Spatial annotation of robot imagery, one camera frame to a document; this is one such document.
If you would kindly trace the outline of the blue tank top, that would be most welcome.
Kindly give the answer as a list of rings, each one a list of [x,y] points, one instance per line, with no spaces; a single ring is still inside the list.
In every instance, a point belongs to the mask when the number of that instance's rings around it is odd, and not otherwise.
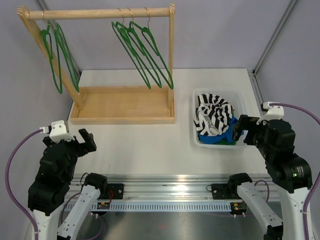
[[[228,141],[233,141],[233,126],[238,122],[236,117],[232,117],[230,120],[230,126],[228,127],[227,131],[223,134],[216,135],[216,136],[209,136],[209,135],[201,135],[197,133],[197,137],[203,144],[209,145],[216,145],[217,142],[221,141],[222,139],[227,139]]]

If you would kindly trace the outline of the green tank top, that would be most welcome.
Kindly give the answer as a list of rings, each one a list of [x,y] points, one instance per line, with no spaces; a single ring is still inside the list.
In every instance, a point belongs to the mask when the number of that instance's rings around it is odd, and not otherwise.
[[[216,143],[216,145],[226,145],[226,146],[234,146],[236,144],[237,144],[236,141],[234,141],[234,140],[228,141],[225,138]]]

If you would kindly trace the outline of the black white striped tank top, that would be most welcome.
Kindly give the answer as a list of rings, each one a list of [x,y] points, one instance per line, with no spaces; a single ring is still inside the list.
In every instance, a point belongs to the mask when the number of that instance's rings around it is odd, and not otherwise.
[[[197,133],[216,136],[225,133],[235,117],[233,106],[219,95],[203,93],[196,96],[198,106],[193,118]]]

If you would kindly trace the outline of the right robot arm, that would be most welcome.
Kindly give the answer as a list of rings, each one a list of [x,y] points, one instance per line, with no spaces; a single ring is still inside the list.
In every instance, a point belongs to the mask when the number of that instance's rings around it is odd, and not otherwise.
[[[277,186],[281,213],[279,217],[256,190],[247,173],[231,175],[227,193],[241,198],[258,221],[265,240],[311,240],[313,226],[308,205],[315,183],[306,160],[295,152],[295,132],[282,119],[263,120],[241,115],[233,127],[237,141],[247,131],[244,143],[255,146],[265,161],[265,168]]]

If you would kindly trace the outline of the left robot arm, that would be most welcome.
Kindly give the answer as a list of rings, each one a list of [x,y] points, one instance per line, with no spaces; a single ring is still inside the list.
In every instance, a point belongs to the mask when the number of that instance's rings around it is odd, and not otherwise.
[[[82,143],[72,135],[59,134],[56,141],[51,136],[43,139],[46,149],[35,181],[28,190],[28,208],[36,240],[75,240],[92,204],[108,194],[107,177],[90,173],[71,212],[59,223],[78,158],[97,150],[93,134],[84,128],[78,132],[84,140]]]

